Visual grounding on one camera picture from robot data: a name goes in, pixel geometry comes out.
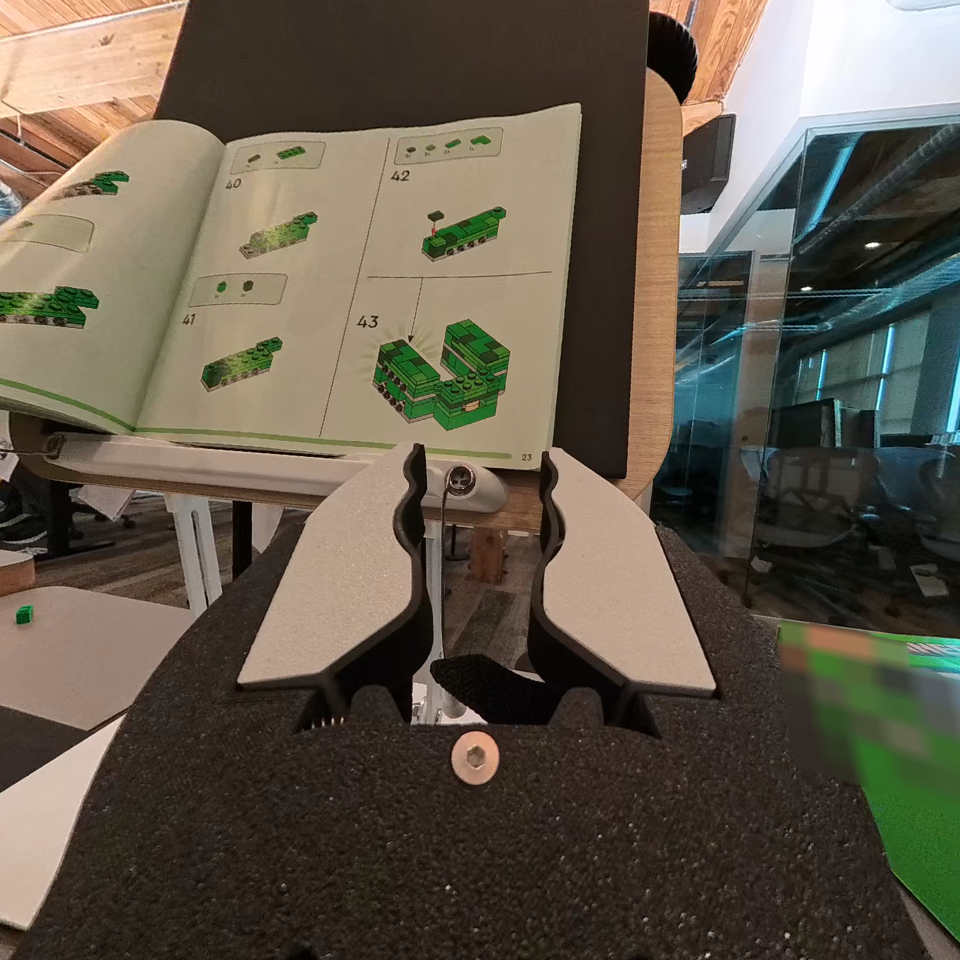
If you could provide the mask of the black round knob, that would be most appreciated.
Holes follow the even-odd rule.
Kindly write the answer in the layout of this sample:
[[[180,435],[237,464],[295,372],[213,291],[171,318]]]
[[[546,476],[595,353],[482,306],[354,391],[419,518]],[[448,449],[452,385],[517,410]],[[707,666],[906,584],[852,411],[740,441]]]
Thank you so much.
[[[690,30],[674,17],[650,11],[647,66],[673,91],[683,104],[693,88],[698,49]]]

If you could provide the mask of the grey mesh office chair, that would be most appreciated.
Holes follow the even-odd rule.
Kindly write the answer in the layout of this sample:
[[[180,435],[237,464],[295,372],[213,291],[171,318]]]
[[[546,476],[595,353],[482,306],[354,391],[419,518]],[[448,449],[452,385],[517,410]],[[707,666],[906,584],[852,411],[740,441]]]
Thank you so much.
[[[750,564],[830,623],[864,610],[859,579],[879,469],[865,449],[779,448],[762,474]]]

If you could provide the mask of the wooden post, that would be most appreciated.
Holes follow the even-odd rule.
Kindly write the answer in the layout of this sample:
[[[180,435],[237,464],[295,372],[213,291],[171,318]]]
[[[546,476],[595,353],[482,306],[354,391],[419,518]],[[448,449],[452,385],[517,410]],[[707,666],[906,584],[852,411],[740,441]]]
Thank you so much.
[[[487,585],[499,585],[506,575],[508,558],[507,530],[475,526],[472,529],[468,561],[470,580]]]

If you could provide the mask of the green toy box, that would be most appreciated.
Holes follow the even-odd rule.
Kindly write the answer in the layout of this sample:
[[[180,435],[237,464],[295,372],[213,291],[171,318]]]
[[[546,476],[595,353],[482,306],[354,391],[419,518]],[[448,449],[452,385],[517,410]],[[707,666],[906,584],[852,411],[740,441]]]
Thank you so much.
[[[894,875],[957,939],[958,639],[870,639],[876,662],[856,736],[860,783]]]

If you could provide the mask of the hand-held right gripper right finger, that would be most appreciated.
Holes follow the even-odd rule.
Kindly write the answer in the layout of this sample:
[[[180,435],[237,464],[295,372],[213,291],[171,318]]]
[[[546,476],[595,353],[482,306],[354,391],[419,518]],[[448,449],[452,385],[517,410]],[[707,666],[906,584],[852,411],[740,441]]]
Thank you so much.
[[[529,655],[547,683],[712,697],[717,683],[656,526],[566,451],[543,453]]]

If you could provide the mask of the black wall speaker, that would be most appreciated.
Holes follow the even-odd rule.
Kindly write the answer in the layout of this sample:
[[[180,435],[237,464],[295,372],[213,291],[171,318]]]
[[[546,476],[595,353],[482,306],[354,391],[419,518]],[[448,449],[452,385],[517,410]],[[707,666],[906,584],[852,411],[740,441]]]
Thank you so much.
[[[714,208],[729,182],[736,126],[736,114],[722,114],[683,138],[681,215],[707,213]]]

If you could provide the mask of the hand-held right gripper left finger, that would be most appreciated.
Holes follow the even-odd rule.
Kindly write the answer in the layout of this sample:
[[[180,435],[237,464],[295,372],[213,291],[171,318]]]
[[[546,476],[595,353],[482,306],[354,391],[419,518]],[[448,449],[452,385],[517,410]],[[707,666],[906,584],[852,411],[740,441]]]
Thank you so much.
[[[237,683],[243,690],[346,682],[390,637],[413,675],[432,643],[426,593],[426,451],[373,458],[306,520]]]

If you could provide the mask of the grey desk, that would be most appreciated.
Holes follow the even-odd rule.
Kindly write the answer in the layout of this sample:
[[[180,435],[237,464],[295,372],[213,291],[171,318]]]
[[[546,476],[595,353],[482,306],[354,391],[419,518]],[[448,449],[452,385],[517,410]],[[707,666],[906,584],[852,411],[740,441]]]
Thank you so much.
[[[60,585],[2,598],[2,928],[37,918],[120,718],[193,622]]]

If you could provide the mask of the instruction booklet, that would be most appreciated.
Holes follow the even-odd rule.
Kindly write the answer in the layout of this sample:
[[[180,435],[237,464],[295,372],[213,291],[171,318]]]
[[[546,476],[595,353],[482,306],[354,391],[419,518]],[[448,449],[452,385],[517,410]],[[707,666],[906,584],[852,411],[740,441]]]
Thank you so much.
[[[121,131],[2,222],[2,409],[531,470],[572,326],[582,108],[224,141]]]

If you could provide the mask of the white book stand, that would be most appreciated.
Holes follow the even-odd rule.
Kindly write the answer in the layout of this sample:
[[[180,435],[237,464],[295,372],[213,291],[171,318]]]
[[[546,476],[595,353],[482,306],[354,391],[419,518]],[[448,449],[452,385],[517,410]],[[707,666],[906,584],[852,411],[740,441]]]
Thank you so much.
[[[617,486],[630,473],[645,2],[192,2],[159,120],[223,141],[407,129],[582,109],[553,444]],[[265,492],[320,456],[178,444],[79,427],[49,457],[143,451],[144,487],[220,467]],[[640,694],[559,685],[533,725],[414,722],[393,636],[345,683],[246,690],[238,674],[303,532],[214,602],[123,714],[54,883],[30,958],[631,958],[651,952],[642,851]]]

